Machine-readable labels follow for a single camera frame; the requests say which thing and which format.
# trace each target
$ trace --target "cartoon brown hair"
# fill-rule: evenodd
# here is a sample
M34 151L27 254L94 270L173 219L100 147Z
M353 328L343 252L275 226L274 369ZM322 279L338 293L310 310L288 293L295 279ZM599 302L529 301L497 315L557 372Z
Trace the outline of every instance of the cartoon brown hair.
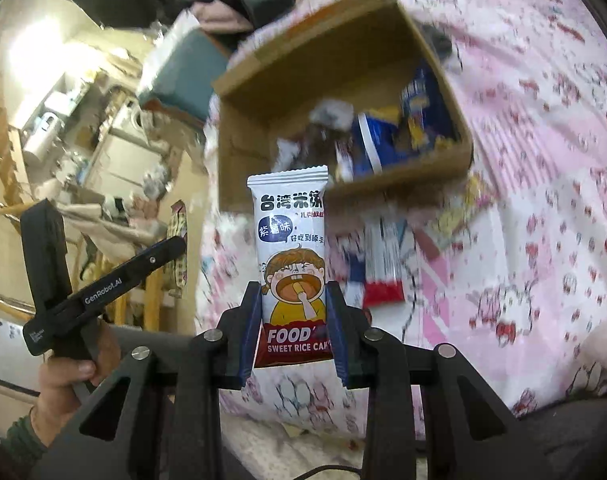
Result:
M296 249L281 251L270 258L270 261L266 265L266 270L264 270L266 285L261 287L261 293L265 296L270 290L270 285L267 283L268 276L273 275L277 270L294 264L312 264L317 267L317 269L326 268L326 263L323 261L323 258L312 249L302 249L299 245Z

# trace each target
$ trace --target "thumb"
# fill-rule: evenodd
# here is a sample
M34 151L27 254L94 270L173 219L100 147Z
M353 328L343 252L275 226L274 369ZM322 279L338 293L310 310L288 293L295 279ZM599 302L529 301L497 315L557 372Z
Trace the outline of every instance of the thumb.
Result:
M75 361L67 357L50 357L41 366L41 388L61 388L90 379L96 371L92 361Z

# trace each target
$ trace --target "cartoon open mouth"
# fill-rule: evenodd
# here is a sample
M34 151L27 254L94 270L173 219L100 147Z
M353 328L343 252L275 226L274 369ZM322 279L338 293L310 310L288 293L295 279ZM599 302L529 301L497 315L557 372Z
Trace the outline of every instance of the cartoon open mouth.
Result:
M283 301L299 302L299 294L305 292L306 298L311 300L321 290L323 284L317 276L312 274L292 274L279 280L276 284L276 293Z

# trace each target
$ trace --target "human hand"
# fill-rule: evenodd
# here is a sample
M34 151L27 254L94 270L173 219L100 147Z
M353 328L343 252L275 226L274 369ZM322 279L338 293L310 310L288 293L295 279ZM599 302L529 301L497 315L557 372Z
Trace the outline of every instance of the human hand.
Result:
M89 380L99 386L121 361L121 350L110 327L102 320L99 323L98 363L52 356L39 368L41 394L30 412L30 422L45 446L52 443L80 406L72 385Z

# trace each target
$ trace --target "bed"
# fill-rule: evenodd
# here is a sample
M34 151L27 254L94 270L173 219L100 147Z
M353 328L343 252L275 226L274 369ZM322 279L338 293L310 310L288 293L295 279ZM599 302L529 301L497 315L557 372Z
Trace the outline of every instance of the bed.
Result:
M302 1L243 43L230 63L333 1ZM581 349L607 320L607 38L595 20L603 14L581 0L400 1L456 45L444 68L474 136L471 171L495 200L434 259L405 231L407 300L373 309L373 325L424 348L451 342L515 415L579 391L604 394L607 370ZM197 332L237 306L258 276L251 219L216 205L217 124L215 96L205 128L212 205ZM434 214L402 216L417 227ZM346 255L359 243L353 218L346 211L327 222L329 276L343 284ZM500 328L496 313L504 308ZM344 390L332 361L255 369L242 391L221 392L221 406L319 434L365 434L367 392ZM414 407L421 438L418 392ZM243 455L240 434L229 439ZM279 476L271 471L259 463L253 472Z

